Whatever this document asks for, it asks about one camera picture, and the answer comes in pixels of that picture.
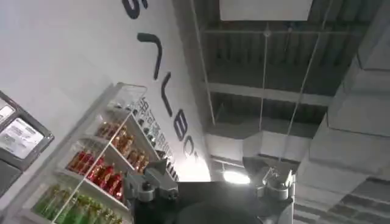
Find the red bottle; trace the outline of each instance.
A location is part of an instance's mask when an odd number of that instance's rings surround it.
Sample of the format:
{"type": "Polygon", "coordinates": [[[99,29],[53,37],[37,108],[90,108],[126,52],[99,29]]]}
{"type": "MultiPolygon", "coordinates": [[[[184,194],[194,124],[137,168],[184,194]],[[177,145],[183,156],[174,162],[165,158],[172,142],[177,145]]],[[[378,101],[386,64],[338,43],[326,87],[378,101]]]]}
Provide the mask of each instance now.
{"type": "Polygon", "coordinates": [[[114,190],[116,189],[118,183],[122,179],[122,172],[119,172],[115,175],[112,175],[110,179],[107,181],[107,184],[104,187],[104,190],[108,192],[110,195],[114,194],[114,190]]]}
{"type": "Polygon", "coordinates": [[[91,151],[87,150],[84,153],[84,156],[79,160],[77,166],[74,168],[73,171],[75,171],[76,173],[81,173],[81,171],[84,169],[85,163],[88,162],[88,160],[90,160],[91,157],[92,157],[91,151]]]}
{"type": "Polygon", "coordinates": [[[76,170],[80,175],[85,175],[85,172],[88,171],[88,169],[92,166],[94,162],[94,156],[91,152],[87,153],[83,159],[81,160],[81,163],[77,166],[76,170]]]}
{"type": "Polygon", "coordinates": [[[113,196],[119,200],[122,201],[122,195],[123,195],[123,187],[122,187],[122,181],[119,181],[118,185],[116,186],[113,196]]]}
{"type": "Polygon", "coordinates": [[[103,169],[104,165],[104,155],[98,159],[95,166],[92,168],[91,172],[87,175],[87,178],[90,181],[94,181],[96,177],[99,175],[99,172],[103,169]]]}
{"type": "Polygon", "coordinates": [[[104,188],[107,184],[108,179],[110,179],[111,175],[114,173],[114,164],[110,166],[106,166],[102,173],[93,181],[100,188],[104,188]]]}
{"type": "Polygon", "coordinates": [[[68,163],[66,168],[68,170],[74,171],[76,169],[78,163],[80,162],[80,160],[82,160],[82,158],[84,156],[85,156],[84,150],[77,152],[76,155],[73,157],[73,159],[68,163]]]}

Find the beverage bottle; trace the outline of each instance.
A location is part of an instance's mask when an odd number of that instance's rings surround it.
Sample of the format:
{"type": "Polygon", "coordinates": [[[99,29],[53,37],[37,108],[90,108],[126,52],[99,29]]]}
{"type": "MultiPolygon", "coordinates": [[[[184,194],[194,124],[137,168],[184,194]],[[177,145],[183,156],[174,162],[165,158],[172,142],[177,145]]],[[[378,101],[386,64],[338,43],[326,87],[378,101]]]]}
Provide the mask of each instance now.
{"type": "Polygon", "coordinates": [[[95,162],[95,153],[93,152],[87,155],[86,158],[88,158],[88,160],[84,163],[84,167],[80,171],[80,174],[83,176],[88,172],[92,164],[95,162]]]}
{"type": "Polygon", "coordinates": [[[110,179],[111,175],[113,174],[113,172],[114,172],[114,163],[110,166],[106,166],[104,168],[104,171],[102,171],[101,175],[99,175],[94,180],[94,183],[103,189],[104,186],[107,184],[108,179],[110,179]]]}
{"type": "Polygon", "coordinates": [[[78,199],[79,198],[77,197],[77,194],[74,194],[72,199],[69,201],[68,204],[65,205],[65,208],[62,210],[61,214],[55,220],[56,224],[64,224],[65,223],[65,219],[67,219],[69,217],[69,215],[71,215],[72,212],[70,212],[70,211],[73,210],[73,207],[76,204],[76,201],[78,199]]]}
{"type": "Polygon", "coordinates": [[[140,168],[137,170],[139,173],[143,173],[146,166],[149,164],[149,158],[146,156],[140,164],[140,168]]]}
{"type": "Polygon", "coordinates": [[[108,218],[108,224],[115,224],[117,219],[118,217],[114,213],[111,213],[110,217],[108,218]]]}
{"type": "Polygon", "coordinates": [[[128,162],[132,165],[136,162],[138,158],[138,151],[136,149],[133,149],[130,151],[129,157],[127,157],[128,162]]]}
{"type": "Polygon", "coordinates": [[[87,178],[93,182],[96,179],[96,177],[99,175],[99,172],[103,169],[103,165],[104,165],[104,155],[102,155],[98,159],[95,166],[92,168],[91,172],[87,175],[87,178]]]}
{"type": "Polygon", "coordinates": [[[51,186],[32,207],[32,210],[37,214],[42,214],[42,212],[48,207],[51,200],[58,194],[59,190],[59,184],[51,186]]]}
{"type": "Polygon", "coordinates": [[[118,201],[122,201],[122,191],[123,191],[123,188],[122,188],[122,180],[119,181],[118,185],[116,186],[114,192],[113,192],[113,196],[118,200],[118,201]]]}
{"type": "Polygon", "coordinates": [[[74,168],[74,172],[81,174],[82,170],[84,169],[85,164],[90,160],[92,157],[91,150],[87,150],[83,157],[79,160],[79,162],[76,165],[76,168],[74,168]]]}
{"type": "Polygon", "coordinates": [[[109,224],[111,214],[111,209],[104,210],[104,212],[99,216],[99,218],[97,218],[96,224],[109,224]]]}
{"type": "Polygon", "coordinates": [[[112,126],[111,123],[103,122],[103,124],[97,130],[96,136],[104,138],[107,135],[108,131],[110,130],[111,126],[112,126]]]}
{"type": "Polygon", "coordinates": [[[118,145],[119,145],[119,141],[121,140],[121,138],[119,136],[116,136],[114,139],[112,139],[112,145],[113,147],[115,147],[116,149],[118,149],[118,145]]]}
{"type": "Polygon", "coordinates": [[[122,218],[117,217],[116,220],[114,221],[114,224],[123,224],[122,218]]]}
{"type": "Polygon", "coordinates": [[[73,157],[73,159],[68,163],[66,168],[70,171],[75,171],[77,164],[82,160],[85,154],[86,153],[84,148],[81,151],[78,151],[76,155],[73,157]]]}
{"type": "Polygon", "coordinates": [[[118,146],[118,150],[125,158],[129,155],[132,144],[133,144],[133,136],[126,136],[121,138],[121,141],[118,146]]]}
{"type": "Polygon", "coordinates": [[[141,162],[144,159],[145,159],[145,153],[144,152],[139,153],[135,163],[132,164],[135,170],[138,170],[140,168],[141,162]]]}
{"type": "Polygon", "coordinates": [[[113,124],[111,125],[109,131],[107,132],[107,134],[104,136],[106,139],[111,139],[112,136],[114,136],[115,132],[117,131],[117,129],[119,128],[119,124],[113,124]]]}
{"type": "Polygon", "coordinates": [[[107,181],[107,184],[105,185],[104,190],[107,193],[109,193],[110,195],[113,195],[114,190],[115,190],[116,186],[118,185],[118,183],[121,181],[121,179],[122,179],[122,172],[119,172],[115,175],[112,175],[110,177],[110,179],[107,181]]]}
{"type": "Polygon", "coordinates": [[[81,195],[77,199],[77,203],[73,206],[69,215],[66,217],[64,224],[81,224],[81,221],[84,215],[87,213],[89,207],[88,202],[88,197],[81,195]]]}
{"type": "Polygon", "coordinates": [[[90,206],[84,215],[81,224],[94,224],[102,213],[103,206],[90,198],[90,206]]]}
{"type": "Polygon", "coordinates": [[[50,208],[45,211],[44,216],[48,220],[53,220],[54,217],[59,213],[60,209],[71,195],[70,190],[71,189],[62,190],[62,194],[60,194],[60,196],[56,198],[56,201],[53,202],[52,206],[50,206],[50,208]]]}

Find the white wall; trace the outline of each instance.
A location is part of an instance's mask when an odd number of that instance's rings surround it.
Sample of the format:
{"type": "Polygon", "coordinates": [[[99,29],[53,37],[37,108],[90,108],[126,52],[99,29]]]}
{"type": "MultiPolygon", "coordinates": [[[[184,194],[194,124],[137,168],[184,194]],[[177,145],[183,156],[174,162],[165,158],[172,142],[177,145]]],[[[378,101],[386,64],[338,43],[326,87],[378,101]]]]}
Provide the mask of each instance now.
{"type": "Polygon", "coordinates": [[[179,108],[189,123],[196,150],[207,157],[197,106],[169,0],[149,0],[138,19],[121,1],[1,0],[0,89],[55,135],[55,141],[0,199],[0,211],[28,182],[56,145],[111,83],[148,87],[146,97],[174,151],[183,180],[209,180],[204,162],[186,167],[179,142],[160,97],[162,79],[172,78],[166,94],[174,116],[179,108]],[[159,79],[154,81],[157,48],[137,41],[137,33],[156,34],[163,45],[159,79]]]}

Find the hanging wire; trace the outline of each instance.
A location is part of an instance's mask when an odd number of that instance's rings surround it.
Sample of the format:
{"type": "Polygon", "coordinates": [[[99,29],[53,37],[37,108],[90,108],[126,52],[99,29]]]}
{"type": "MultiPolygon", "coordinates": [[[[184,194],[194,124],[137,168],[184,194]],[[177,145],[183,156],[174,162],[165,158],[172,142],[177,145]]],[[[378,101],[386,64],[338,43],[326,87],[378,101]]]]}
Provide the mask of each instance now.
{"type": "MultiPolygon", "coordinates": [[[[329,15],[329,12],[330,12],[330,8],[331,8],[332,4],[333,4],[333,0],[330,0],[328,8],[327,8],[327,11],[326,11],[325,16],[324,16],[324,20],[322,21],[321,30],[325,29],[325,25],[326,25],[327,18],[328,18],[328,15],[329,15]]],[[[314,59],[314,56],[316,54],[316,51],[317,51],[320,39],[321,39],[321,33],[318,33],[317,34],[316,44],[314,45],[314,49],[313,49],[313,51],[311,53],[310,61],[309,61],[309,64],[307,66],[307,69],[306,69],[306,74],[305,74],[305,77],[303,78],[302,86],[300,87],[299,97],[298,97],[297,102],[295,103],[294,112],[292,113],[292,117],[291,117],[290,123],[288,125],[287,134],[285,136],[285,143],[284,143],[283,153],[280,155],[280,157],[278,159],[278,163],[280,163],[282,161],[282,158],[285,157],[285,155],[286,155],[287,145],[288,145],[288,141],[289,141],[291,128],[293,126],[294,118],[295,118],[295,115],[297,113],[297,109],[298,109],[299,103],[302,100],[303,89],[305,88],[306,80],[307,80],[307,77],[308,77],[308,75],[310,73],[311,64],[313,63],[313,59],[314,59]]]]}
{"type": "Polygon", "coordinates": [[[264,33],[264,65],[263,65],[263,83],[262,83],[262,92],[263,96],[261,97],[261,108],[260,108],[260,120],[258,123],[259,131],[262,131],[261,125],[263,120],[263,104],[264,104],[264,98],[265,98],[265,86],[266,86],[266,72],[267,72],[267,54],[268,54],[268,37],[271,35],[268,27],[266,27],[266,32],[264,33]]]}

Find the ceiling beam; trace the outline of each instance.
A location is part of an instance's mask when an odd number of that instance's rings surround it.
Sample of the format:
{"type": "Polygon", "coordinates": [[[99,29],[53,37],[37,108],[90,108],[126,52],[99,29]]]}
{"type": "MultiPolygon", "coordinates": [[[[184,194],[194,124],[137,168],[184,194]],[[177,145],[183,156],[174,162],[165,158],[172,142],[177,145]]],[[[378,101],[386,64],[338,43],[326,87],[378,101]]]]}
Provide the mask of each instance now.
{"type": "MultiPolygon", "coordinates": [[[[269,23],[270,33],[288,34],[335,34],[335,35],[364,35],[369,23],[327,23],[324,29],[321,24],[308,23],[269,23]]],[[[266,23],[254,22],[224,22],[217,24],[208,24],[200,29],[202,33],[265,33],[267,32],[266,23]]]]}
{"type": "MultiPolygon", "coordinates": [[[[223,83],[211,83],[208,84],[209,90],[214,93],[233,94],[240,96],[258,97],[271,100],[297,102],[299,93],[283,91],[277,89],[262,89],[254,88],[242,85],[231,85],[223,83]]],[[[329,106],[332,101],[330,96],[321,96],[316,94],[302,94],[302,100],[300,103],[317,105],[317,106],[329,106]]]]}

